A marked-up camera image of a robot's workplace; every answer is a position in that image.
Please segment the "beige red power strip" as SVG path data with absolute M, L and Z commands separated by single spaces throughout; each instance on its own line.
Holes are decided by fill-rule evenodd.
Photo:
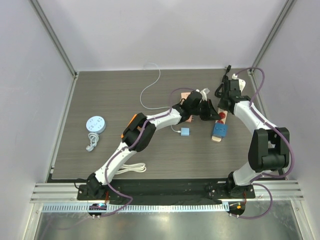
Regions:
M 221 119 L 216 120 L 213 125 L 211 140 L 213 142 L 219 143 L 227 135 L 227 132 L 228 132 L 228 125 L 226 124 L 228 112 L 220 108 L 218 109 L 217 112 Z

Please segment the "tan cube socket adapter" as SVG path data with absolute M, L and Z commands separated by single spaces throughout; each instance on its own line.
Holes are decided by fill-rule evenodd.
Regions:
M 180 94 L 181 99 L 185 101 L 190 94 L 191 94 L 191 92 L 182 92 L 182 93 Z

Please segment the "light blue charger plug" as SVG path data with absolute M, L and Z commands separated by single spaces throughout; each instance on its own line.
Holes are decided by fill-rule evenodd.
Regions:
M 180 129 L 180 135 L 182 137 L 188 137 L 190 135 L 190 129 L 188 127 L 182 127 Z

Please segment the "pink charger plug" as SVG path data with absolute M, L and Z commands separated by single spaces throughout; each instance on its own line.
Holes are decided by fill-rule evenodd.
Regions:
M 194 120 L 195 120 L 195 117 L 194 117 L 193 115 L 191 115 L 186 122 L 187 122 L 187 123 L 191 123 L 191 122 L 194 121 Z

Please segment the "orange power strip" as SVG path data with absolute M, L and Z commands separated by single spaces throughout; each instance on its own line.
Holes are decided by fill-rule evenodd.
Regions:
M 136 118 L 136 116 L 137 116 L 137 114 L 133 115 L 133 117 L 131 118 L 131 120 L 130 120 L 129 123 L 127 124 L 125 130 L 129 127 L 129 125 L 130 125 L 130 124 L 132 123 L 132 121 Z M 120 136 L 121 139 L 124 138 L 124 132 L 125 132 L 125 131 L 123 131 L 123 133 L 122 133 L 121 136 Z

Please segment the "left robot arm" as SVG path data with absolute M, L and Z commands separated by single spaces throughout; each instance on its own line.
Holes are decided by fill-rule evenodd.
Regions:
M 155 115 L 142 112 L 134 115 L 121 135 L 121 142 L 105 164 L 90 174 L 86 179 L 87 193 L 95 200 L 106 195 L 107 185 L 111 183 L 116 172 L 133 155 L 143 151 L 150 143 L 155 132 L 163 128 L 186 122 L 190 116 L 199 116 L 203 121 L 216 121 L 221 117 L 214 109 L 210 90 L 193 90 L 187 98 Z

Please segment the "left aluminium frame post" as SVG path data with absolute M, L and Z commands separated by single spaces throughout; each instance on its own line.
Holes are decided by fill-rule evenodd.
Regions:
M 67 56 L 66 51 L 64 50 L 58 36 L 56 35 L 54 28 L 52 27 L 49 19 L 47 18 L 39 1 L 38 0 L 29 0 L 28 2 L 32 6 L 33 10 L 35 11 L 37 17 L 39 18 L 42 26 L 44 27 L 45 31 L 47 32 L 50 40 L 52 41 L 53 45 L 55 46 L 57 52 L 59 53 L 62 61 L 64 62 L 65 66 L 67 67 L 68 71 L 71 73 L 72 77 L 75 79 L 77 77 L 77 71 L 75 70 L 69 57 Z

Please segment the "aluminium frame post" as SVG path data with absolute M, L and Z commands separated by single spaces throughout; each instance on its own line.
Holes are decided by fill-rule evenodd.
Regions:
M 58 36 L 56 35 L 54 28 L 52 27 L 49 19 L 47 18 L 39 1 L 38 0 L 29 0 L 28 2 L 32 6 L 33 10 L 35 11 L 37 17 L 39 18 L 42 26 L 44 27 L 45 31 L 47 32 L 50 40 L 52 41 L 53 45 L 55 46 L 57 52 L 59 53 L 62 61 L 64 62 L 65 66 L 67 67 L 68 71 L 71 73 L 72 77 L 75 79 L 77 77 L 77 71 L 75 70 L 69 57 L 67 56 L 66 51 L 64 50 Z
M 261 62 L 262 58 L 264 57 L 266 51 L 272 44 L 274 38 L 280 31 L 283 23 L 285 22 L 286 18 L 290 14 L 292 8 L 294 7 L 296 0 L 286 0 L 283 7 L 281 8 L 279 14 L 277 15 L 269 33 L 267 34 L 260 50 L 258 51 L 257 56 L 255 57 L 252 66 L 249 68 L 251 71 L 254 71 L 254 67 L 258 67 L 259 63 Z

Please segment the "right aluminium frame post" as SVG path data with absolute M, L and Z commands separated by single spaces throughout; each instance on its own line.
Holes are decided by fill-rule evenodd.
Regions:
M 274 38 L 280 31 L 283 23 L 285 22 L 286 18 L 290 14 L 292 8 L 294 7 L 296 0 L 286 0 L 283 7 L 281 8 L 279 14 L 277 15 L 269 33 L 267 34 L 260 50 L 258 51 L 257 56 L 255 57 L 252 66 L 249 68 L 251 71 L 254 71 L 254 67 L 258 67 L 259 63 L 261 62 L 262 58 L 264 57 L 266 51 L 272 44 Z

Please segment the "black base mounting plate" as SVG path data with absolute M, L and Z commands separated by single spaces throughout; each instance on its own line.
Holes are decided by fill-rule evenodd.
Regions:
M 105 200 L 120 202 L 124 198 L 119 193 L 133 197 L 138 201 L 156 201 L 168 197 L 169 200 L 180 197 L 192 199 L 254 199 L 252 185 L 235 186 L 225 178 L 189 178 L 189 179 L 114 179 L 108 185 L 88 181 L 78 189 L 78 200 Z

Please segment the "blue cube adapter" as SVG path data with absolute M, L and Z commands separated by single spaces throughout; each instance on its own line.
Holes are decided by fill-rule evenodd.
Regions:
M 212 130 L 212 136 L 222 139 L 227 135 L 227 132 L 228 126 L 226 124 L 216 122 Z

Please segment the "aluminium front rail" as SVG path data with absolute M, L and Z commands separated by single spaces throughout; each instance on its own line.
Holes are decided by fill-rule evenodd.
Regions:
M 260 180 L 255 185 L 228 190 L 225 181 L 218 179 L 116 179 L 115 191 L 102 186 L 96 194 L 84 183 L 38 183 L 31 195 L 32 203 L 110 200 L 124 204 L 125 195 L 133 197 L 135 205 L 196 205 L 218 201 L 303 200 L 295 180 Z

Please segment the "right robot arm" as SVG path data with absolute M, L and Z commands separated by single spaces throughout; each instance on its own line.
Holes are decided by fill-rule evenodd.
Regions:
M 290 133 L 267 120 L 250 97 L 242 95 L 238 78 L 222 82 L 218 107 L 239 118 L 252 135 L 247 163 L 228 175 L 224 187 L 228 197 L 241 198 L 258 178 L 271 177 L 271 172 L 288 167 Z

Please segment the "round light blue socket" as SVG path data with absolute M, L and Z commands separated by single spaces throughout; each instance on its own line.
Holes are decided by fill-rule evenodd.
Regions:
M 101 134 L 106 128 L 105 119 L 101 116 L 92 116 L 90 117 L 86 124 L 86 129 L 90 133 Z

